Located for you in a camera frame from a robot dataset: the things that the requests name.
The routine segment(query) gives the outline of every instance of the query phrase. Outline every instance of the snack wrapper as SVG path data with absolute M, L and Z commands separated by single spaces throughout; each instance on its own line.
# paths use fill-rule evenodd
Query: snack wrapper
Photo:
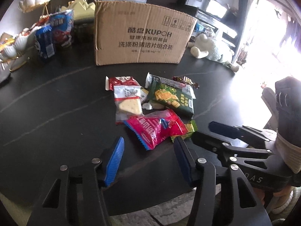
M 188 132 L 184 135 L 171 136 L 170 138 L 173 143 L 175 142 L 176 137 L 181 136 L 184 140 L 186 138 L 190 138 L 192 136 L 192 134 L 198 130 L 198 127 L 197 127 L 197 124 L 195 123 L 195 121 L 191 121 L 190 123 L 185 124 L 185 126 L 186 126 Z
M 141 88 L 141 97 L 140 97 L 141 104 L 143 104 L 147 100 L 147 96 L 148 96 L 148 91 L 142 87 Z
M 192 82 L 192 80 L 189 79 L 189 78 L 186 77 L 186 76 L 183 76 L 183 77 L 174 76 L 174 77 L 173 77 L 173 80 L 176 81 L 176 82 L 184 83 L 184 84 L 186 84 L 186 85 L 190 85 L 190 86 L 192 86 L 192 87 L 195 87 L 196 89 L 198 89 L 198 88 L 200 87 L 198 83 Z
M 182 117 L 188 117 L 190 119 L 193 117 L 194 110 L 192 96 L 180 89 L 153 81 L 149 90 L 148 99 L 173 109 Z
M 167 137 L 184 135 L 188 131 L 171 109 L 131 118 L 124 123 L 134 131 L 146 150 L 154 149 Z
M 133 116 L 143 115 L 140 102 L 140 88 L 141 86 L 114 86 L 117 124 Z
M 153 81 L 166 84 L 173 88 L 177 88 L 177 89 L 181 90 L 183 93 L 191 96 L 193 99 L 196 99 L 195 93 L 190 85 L 187 85 L 187 84 L 184 84 L 181 82 L 176 82 L 176 81 L 166 79 L 163 77 L 159 77 L 159 76 L 154 76 L 154 75 L 151 75 L 150 73 L 148 73 L 146 76 L 145 88 L 149 88 L 152 85 Z
M 114 86 L 140 86 L 139 83 L 131 76 L 110 77 L 106 76 L 105 89 L 114 90 Z

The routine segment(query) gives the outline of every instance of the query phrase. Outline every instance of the plush sheep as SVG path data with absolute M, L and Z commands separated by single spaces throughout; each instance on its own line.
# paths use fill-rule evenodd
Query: plush sheep
M 198 59 L 207 58 L 222 63 L 233 72 L 239 70 L 239 66 L 231 64 L 232 56 L 234 55 L 233 50 L 220 39 L 200 34 L 195 38 L 195 42 L 188 43 L 188 47 L 191 48 L 191 54 Z

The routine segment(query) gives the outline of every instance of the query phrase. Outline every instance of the black tabletop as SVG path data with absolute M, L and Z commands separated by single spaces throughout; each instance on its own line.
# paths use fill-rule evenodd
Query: black tabletop
M 115 124 L 113 92 L 105 91 L 105 77 L 133 76 L 143 85 L 148 72 L 166 78 L 186 75 L 198 82 L 194 119 L 202 132 L 209 133 L 210 121 L 263 128 L 271 116 L 260 86 L 242 69 L 235 75 L 217 62 L 194 58 L 189 50 L 180 64 L 95 66 L 92 44 L 73 45 L 45 65 L 32 59 L 0 88 L 1 193 L 30 206 L 49 169 L 89 161 L 116 136 L 124 137 L 125 151 L 115 182 L 104 191 L 110 215 L 148 208 L 188 191 L 169 140 L 146 151 L 133 132 Z M 187 143 L 219 164 L 215 154 Z

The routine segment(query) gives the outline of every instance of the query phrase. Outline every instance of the red snack bag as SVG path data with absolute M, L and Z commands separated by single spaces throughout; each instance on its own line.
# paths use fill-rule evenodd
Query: red snack bag
M 105 89 L 114 90 L 114 86 L 140 86 L 139 83 L 131 76 L 110 77 L 106 76 Z
M 170 136 L 184 135 L 188 132 L 184 123 L 171 109 L 131 118 L 124 121 L 124 124 L 135 132 L 146 150 L 154 149 Z

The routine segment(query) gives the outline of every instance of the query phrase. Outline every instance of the green candy wrapper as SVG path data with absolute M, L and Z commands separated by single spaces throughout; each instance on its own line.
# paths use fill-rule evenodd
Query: green candy wrapper
M 181 136 L 184 140 L 186 138 L 190 138 L 192 136 L 192 134 L 198 130 L 198 127 L 197 127 L 197 124 L 195 123 L 195 121 L 191 121 L 190 123 L 185 124 L 185 126 L 186 126 L 188 132 L 184 135 L 171 136 L 170 138 L 173 143 L 175 142 L 176 137 Z

